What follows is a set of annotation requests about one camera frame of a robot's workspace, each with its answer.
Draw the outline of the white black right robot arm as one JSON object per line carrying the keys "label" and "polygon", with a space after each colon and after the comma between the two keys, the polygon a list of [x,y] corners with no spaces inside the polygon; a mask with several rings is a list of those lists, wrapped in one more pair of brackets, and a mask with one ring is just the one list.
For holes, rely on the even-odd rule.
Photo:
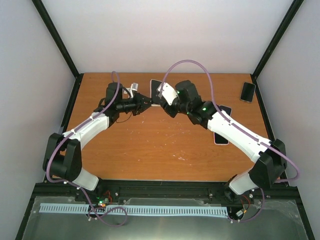
{"label": "white black right robot arm", "polygon": [[242,195],[256,188],[270,189],[287,168],[286,147],[281,140],[259,136],[236,122],[212,101],[203,101],[189,80],[179,82],[175,87],[162,83],[157,93],[161,107],[170,117],[187,115],[192,124],[222,136],[254,163],[252,168],[228,181],[230,194]]}

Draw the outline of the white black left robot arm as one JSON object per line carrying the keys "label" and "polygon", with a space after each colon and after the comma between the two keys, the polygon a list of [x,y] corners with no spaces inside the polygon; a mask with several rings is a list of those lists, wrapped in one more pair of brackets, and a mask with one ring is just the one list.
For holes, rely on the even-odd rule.
{"label": "white black left robot arm", "polygon": [[83,148],[98,134],[110,128],[121,113],[139,115],[153,100],[137,92],[137,84],[130,88],[120,83],[110,83],[93,113],[78,126],[62,134],[53,133],[47,143],[43,170],[50,182],[70,183],[86,189],[92,201],[103,198],[104,188],[98,185],[99,177],[85,170],[82,164]]}

